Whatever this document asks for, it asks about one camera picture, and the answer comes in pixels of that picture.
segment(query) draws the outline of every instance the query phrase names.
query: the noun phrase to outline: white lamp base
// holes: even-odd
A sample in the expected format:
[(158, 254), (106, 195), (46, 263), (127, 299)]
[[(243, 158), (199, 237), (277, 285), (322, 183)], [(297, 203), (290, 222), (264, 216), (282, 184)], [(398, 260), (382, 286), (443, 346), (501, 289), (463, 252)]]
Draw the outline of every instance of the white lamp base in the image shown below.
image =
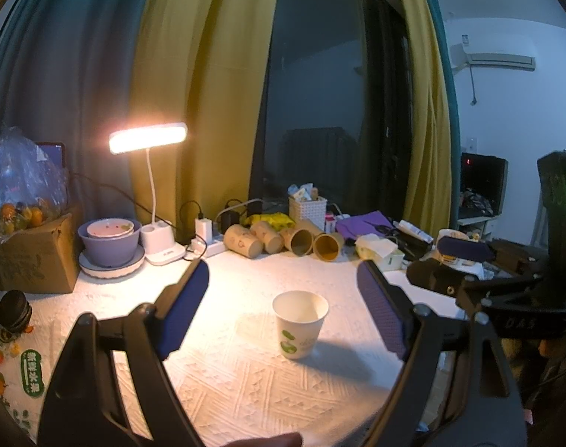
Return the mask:
[(144, 225), (140, 235), (146, 259), (153, 265), (166, 265), (186, 254), (186, 248), (175, 242), (173, 229), (167, 222), (159, 221)]

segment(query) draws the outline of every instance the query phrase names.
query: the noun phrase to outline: purple paper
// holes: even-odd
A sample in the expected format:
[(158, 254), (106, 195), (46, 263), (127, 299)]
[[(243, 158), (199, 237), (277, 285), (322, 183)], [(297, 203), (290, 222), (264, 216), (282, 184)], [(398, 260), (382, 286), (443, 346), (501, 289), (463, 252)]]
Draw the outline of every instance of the purple paper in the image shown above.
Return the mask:
[(336, 231), (345, 239), (350, 238), (353, 240), (356, 240), (359, 235), (367, 234), (376, 234), (379, 237), (386, 237), (385, 233), (379, 232), (374, 228), (380, 225), (394, 229), (391, 222), (381, 212), (376, 210), (376, 212), (349, 217), (348, 219), (336, 222)]

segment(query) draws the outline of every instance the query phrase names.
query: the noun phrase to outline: purple bowl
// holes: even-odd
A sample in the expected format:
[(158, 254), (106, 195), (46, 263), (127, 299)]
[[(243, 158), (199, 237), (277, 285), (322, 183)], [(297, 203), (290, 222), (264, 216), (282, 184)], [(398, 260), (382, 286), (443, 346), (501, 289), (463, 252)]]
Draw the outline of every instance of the purple bowl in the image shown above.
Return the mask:
[(134, 257), (142, 225), (136, 220), (129, 220), (134, 222), (134, 232), (121, 237), (90, 237), (86, 229), (94, 220), (78, 227), (78, 235), (84, 242), (86, 256), (91, 262), (102, 267), (119, 267)]

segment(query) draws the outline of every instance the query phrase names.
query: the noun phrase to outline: bowl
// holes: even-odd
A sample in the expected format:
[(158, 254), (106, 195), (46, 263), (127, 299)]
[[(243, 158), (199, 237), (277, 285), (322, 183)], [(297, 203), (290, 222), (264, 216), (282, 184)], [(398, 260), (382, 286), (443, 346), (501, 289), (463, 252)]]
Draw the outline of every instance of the bowl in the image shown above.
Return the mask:
[(128, 263), (136, 253), (141, 223), (131, 220), (134, 230), (129, 235), (99, 238), (91, 237), (87, 232), (94, 222), (93, 220), (78, 227), (78, 235), (84, 242), (88, 259), (102, 267), (119, 267)]
[(100, 219), (86, 228), (89, 237), (113, 238), (129, 235), (134, 231), (134, 222), (127, 219)]

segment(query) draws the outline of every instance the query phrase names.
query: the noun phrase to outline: brown paper cup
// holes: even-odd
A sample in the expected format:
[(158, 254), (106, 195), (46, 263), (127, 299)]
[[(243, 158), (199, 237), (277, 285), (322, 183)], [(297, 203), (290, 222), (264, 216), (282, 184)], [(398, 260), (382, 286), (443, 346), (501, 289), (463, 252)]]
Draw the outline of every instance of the brown paper cup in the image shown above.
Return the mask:
[(324, 233), (324, 230), (320, 230), (318, 228), (318, 225), (316, 225), (310, 219), (304, 219), (304, 220), (300, 220), (299, 222), (295, 222), (295, 228), (297, 229), (303, 228), (308, 230), (312, 234), (312, 237), (314, 238)]
[(283, 248), (283, 238), (275, 232), (268, 222), (256, 222), (250, 227), (252, 232), (264, 244), (267, 254), (276, 254)]
[(344, 244), (341, 234), (322, 234), (314, 240), (314, 253), (320, 260), (332, 262), (339, 256)]
[(284, 228), (281, 230), (281, 237), (287, 250), (298, 257), (308, 254), (312, 248), (312, 234), (306, 229)]
[(231, 225), (223, 237), (225, 246), (249, 259), (255, 259), (262, 252), (262, 242), (241, 225)]

